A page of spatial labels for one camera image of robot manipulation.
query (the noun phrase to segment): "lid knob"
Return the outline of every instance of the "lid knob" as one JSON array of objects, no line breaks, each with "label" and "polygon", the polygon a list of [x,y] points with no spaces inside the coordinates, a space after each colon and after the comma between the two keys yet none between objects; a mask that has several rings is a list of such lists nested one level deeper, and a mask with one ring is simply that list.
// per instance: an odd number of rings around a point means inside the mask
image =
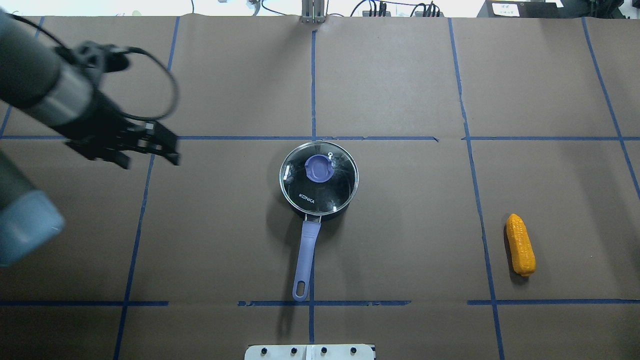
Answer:
[{"label": "lid knob", "polygon": [[322,154],[316,154],[307,159],[305,163],[307,177],[315,183],[323,183],[333,176],[333,164],[331,159]]}]

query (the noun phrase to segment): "pot handle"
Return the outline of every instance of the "pot handle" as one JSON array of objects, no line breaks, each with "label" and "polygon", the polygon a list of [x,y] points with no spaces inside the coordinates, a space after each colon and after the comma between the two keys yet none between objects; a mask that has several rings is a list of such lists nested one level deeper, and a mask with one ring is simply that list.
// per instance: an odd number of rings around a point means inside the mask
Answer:
[{"label": "pot handle", "polygon": [[298,266],[296,267],[296,277],[293,282],[293,299],[296,301],[304,301],[309,293],[311,264],[314,260],[314,251],[319,232],[320,222],[305,220],[302,223]]}]

